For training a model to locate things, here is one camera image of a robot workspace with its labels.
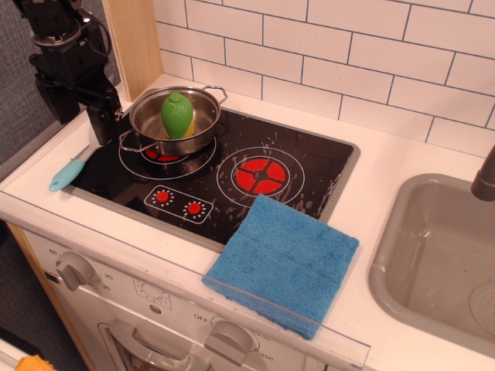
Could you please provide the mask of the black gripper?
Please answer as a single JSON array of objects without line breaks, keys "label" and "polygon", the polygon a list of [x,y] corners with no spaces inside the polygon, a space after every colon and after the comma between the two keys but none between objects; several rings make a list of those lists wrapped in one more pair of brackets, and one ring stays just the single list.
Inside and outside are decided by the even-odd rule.
[{"label": "black gripper", "polygon": [[30,35],[41,49],[40,54],[29,58],[36,68],[36,88],[55,120],[68,124],[80,113],[76,100],[90,101],[87,114],[97,142],[106,145],[114,140],[123,109],[116,89],[104,73],[110,46],[102,34]]}]

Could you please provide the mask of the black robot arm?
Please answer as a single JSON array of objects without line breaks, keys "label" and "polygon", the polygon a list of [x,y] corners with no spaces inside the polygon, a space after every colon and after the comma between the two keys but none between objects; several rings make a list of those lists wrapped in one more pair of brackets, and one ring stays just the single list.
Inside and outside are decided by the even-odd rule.
[{"label": "black robot arm", "polygon": [[105,75],[112,51],[103,23],[82,9],[81,1],[15,1],[28,20],[40,53],[29,62],[36,68],[40,96],[61,124],[86,108],[97,142],[118,136],[122,108],[114,84]]}]

